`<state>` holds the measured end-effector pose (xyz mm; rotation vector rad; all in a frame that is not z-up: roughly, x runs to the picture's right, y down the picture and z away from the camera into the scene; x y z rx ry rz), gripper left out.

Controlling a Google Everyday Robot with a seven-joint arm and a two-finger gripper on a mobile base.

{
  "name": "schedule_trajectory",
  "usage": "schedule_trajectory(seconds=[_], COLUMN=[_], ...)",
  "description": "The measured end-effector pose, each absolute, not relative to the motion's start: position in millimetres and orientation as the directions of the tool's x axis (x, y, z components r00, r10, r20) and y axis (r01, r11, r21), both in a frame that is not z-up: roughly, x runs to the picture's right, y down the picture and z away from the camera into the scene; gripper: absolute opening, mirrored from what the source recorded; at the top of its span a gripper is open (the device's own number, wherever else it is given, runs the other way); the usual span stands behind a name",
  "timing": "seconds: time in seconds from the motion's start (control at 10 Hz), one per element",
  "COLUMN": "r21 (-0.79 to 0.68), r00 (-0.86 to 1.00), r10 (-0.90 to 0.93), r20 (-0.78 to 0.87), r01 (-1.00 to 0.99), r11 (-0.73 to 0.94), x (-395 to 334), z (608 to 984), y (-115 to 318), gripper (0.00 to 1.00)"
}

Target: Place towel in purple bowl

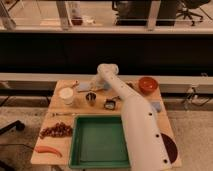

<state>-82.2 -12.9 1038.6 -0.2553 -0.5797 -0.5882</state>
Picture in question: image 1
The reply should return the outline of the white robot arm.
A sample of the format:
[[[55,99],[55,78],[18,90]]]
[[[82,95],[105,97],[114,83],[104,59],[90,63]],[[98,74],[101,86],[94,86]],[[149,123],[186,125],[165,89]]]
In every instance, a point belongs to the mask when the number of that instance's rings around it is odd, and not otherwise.
[[[107,82],[123,101],[121,119],[131,171],[170,171],[172,168],[156,111],[150,102],[118,76],[116,64],[99,64],[92,86]]]

